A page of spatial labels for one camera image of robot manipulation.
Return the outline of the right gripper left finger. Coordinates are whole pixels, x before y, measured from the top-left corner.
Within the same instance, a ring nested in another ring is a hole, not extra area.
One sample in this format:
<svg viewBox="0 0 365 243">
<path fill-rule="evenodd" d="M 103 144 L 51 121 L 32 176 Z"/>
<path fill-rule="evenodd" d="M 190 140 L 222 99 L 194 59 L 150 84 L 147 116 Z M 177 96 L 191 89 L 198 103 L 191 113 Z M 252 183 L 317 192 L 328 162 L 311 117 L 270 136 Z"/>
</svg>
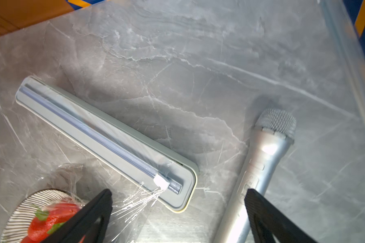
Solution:
<svg viewBox="0 0 365 243">
<path fill-rule="evenodd" d="M 104 189 L 43 242 L 102 243 L 112 213 L 112 203 L 112 192 Z"/>
</svg>

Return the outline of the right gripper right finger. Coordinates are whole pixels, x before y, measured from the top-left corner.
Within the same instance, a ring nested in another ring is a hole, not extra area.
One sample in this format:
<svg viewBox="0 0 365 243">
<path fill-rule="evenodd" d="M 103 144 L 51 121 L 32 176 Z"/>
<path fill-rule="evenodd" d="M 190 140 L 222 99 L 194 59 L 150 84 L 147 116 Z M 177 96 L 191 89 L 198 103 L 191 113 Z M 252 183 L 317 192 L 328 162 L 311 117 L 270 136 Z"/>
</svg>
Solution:
<svg viewBox="0 0 365 243">
<path fill-rule="evenodd" d="M 256 243 L 316 242 L 255 189 L 247 190 L 244 202 Z"/>
</svg>

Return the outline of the clear plastic wrap sheet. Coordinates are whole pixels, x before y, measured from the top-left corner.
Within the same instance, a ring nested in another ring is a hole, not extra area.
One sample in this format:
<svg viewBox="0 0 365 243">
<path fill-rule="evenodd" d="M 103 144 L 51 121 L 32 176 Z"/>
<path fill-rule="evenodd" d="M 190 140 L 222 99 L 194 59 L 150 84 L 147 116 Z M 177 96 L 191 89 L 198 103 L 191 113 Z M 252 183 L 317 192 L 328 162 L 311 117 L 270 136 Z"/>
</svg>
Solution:
<svg viewBox="0 0 365 243">
<path fill-rule="evenodd" d="M 43 207 L 33 204 L 34 218 L 24 243 L 103 243 L 111 220 L 123 218 L 129 224 L 171 184 L 171 180 L 157 173 L 155 190 L 138 189 L 116 206 L 110 189 L 103 189 L 90 201 L 80 199 L 77 182 L 82 177 L 81 164 L 59 166 L 48 177 L 48 190 L 63 192 L 65 196 Z"/>
</svg>

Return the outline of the striped ceramic plate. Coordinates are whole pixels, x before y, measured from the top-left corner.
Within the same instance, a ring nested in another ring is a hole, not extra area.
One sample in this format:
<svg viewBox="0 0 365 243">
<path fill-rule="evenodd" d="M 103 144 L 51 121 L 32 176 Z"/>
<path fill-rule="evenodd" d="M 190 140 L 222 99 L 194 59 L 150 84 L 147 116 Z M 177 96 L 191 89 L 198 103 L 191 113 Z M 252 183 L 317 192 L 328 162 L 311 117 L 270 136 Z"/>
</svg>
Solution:
<svg viewBox="0 0 365 243">
<path fill-rule="evenodd" d="M 37 191 L 24 199 L 9 217 L 1 234 L 1 243 L 20 243 L 28 234 L 28 228 L 35 217 L 37 209 L 46 210 L 57 202 L 70 202 L 80 205 L 77 196 L 59 189 L 44 189 Z"/>
</svg>

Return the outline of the cream plastic wrap dispenser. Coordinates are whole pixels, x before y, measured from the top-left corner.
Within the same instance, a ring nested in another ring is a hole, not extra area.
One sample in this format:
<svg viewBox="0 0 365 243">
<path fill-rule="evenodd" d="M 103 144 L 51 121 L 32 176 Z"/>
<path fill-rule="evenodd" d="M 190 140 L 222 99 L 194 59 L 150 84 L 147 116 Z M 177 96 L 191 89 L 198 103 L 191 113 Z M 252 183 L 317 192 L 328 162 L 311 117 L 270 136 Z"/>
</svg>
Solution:
<svg viewBox="0 0 365 243">
<path fill-rule="evenodd" d="M 159 201 L 186 210 L 198 182 L 198 166 L 168 147 L 36 77 L 26 77 L 16 102 L 146 191 L 165 181 Z"/>
</svg>

